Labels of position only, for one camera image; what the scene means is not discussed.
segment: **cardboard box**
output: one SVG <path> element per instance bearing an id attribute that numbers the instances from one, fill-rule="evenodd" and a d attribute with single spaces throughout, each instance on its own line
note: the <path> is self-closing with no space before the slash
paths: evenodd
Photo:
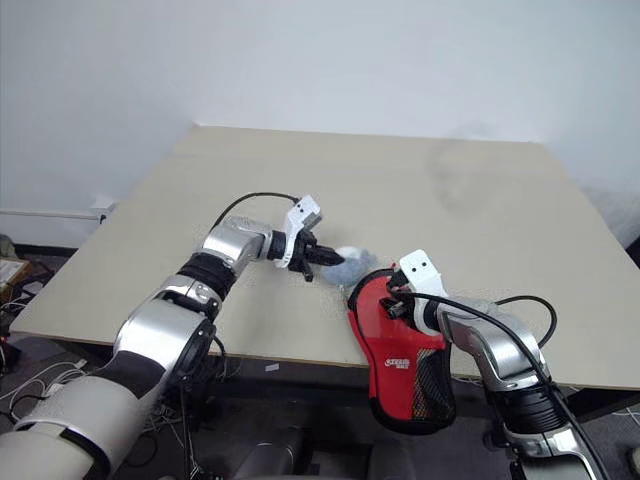
<path id="1" fill-rule="evenodd" d="M 0 257 L 0 304 L 11 299 L 11 285 L 24 280 L 30 271 L 31 264 L 27 260 Z"/>

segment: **white wall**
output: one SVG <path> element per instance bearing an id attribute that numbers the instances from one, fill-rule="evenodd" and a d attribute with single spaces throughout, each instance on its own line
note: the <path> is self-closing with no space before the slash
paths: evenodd
<path id="1" fill-rule="evenodd" d="M 198 122 L 542 141 L 640 234 L 637 2 L 0 2 L 0 209 L 124 198 Z M 95 228 L 0 222 L 36 244 Z"/>

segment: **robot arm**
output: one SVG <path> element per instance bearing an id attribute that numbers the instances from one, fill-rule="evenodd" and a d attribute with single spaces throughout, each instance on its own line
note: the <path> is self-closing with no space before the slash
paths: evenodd
<path id="1" fill-rule="evenodd" d="M 511 467 L 513 478 L 606 479 L 606 473 L 598 467 L 599 462 L 586 443 L 588 440 L 569 421 L 567 410 L 558 403 L 562 400 L 549 388 L 549 385 L 554 388 L 555 385 L 526 325 L 514 315 L 500 311 L 495 303 L 448 299 L 440 274 L 422 250 L 403 257 L 399 267 L 391 277 L 390 286 L 412 292 L 407 296 L 416 300 L 412 312 L 415 328 L 427 335 L 434 333 L 424 322 L 426 304 L 430 301 L 425 297 L 440 297 L 441 302 L 432 310 L 439 329 L 436 333 L 442 333 L 447 341 L 473 356 L 487 396 L 503 425 L 504 435 L 518 456 L 518 461 Z M 407 300 L 401 293 L 398 298 Z M 444 303 L 448 300 L 452 300 L 451 303 Z M 546 381 L 542 381 L 531 359 L 504 330 L 469 311 L 462 311 L 455 304 L 466 306 L 471 312 L 489 315 L 515 333 Z"/>
<path id="2" fill-rule="evenodd" d="M 299 205 L 313 208 L 305 214 Z M 307 196 L 289 212 L 286 233 L 237 217 L 214 227 L 178 273 L 131 313 L 105 367 L 70 382 L 0 437 L 3 474 L 112 475 L 165 387 L 188 382 L 208 354 L 213 322 L 249 262 L 285 257 L 281 268 L 311 281 L 309 263 L 343 261 L 332 249 L 317 245 L 310 228 L 320 219 L 319 207 Z"/>

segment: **power outlet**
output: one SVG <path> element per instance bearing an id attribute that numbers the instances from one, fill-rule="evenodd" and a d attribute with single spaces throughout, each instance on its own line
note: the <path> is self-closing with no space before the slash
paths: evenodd
<path id="1" fill-rule="evenodd" d="M 101 225 L 111 216 L 113 211 L 118 206 L 118 203 L 111 199 L 101 198 L 97 199 L 91 206 L 91 211 L 96 216 L 96 220 Z"/>

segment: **table top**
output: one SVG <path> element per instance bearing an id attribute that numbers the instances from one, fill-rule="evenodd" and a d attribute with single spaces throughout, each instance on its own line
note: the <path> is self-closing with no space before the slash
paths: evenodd
<path id="1" fill-rule="evenodd" d="M 12 325 L 112 343 L 128 314 L 175 273 L 231 201 L 250 191 L 310 193 L 320 243 L 355 245 L 380 266 L 423 248 L 451 295 L 539 295 L 558 311 L 543 349 L 560 383 L 640 388 L 640 273 L 538 144 L 194 127 Z M 234 214 L 280 228 L 289 204 Z M 540 338 L 546 311 L 511 307 Z M 216 324 L 229 354 L 365 365 L 335 288 L 251 264 Z M 454 351 L 452 372 L 473 375 Z"/>

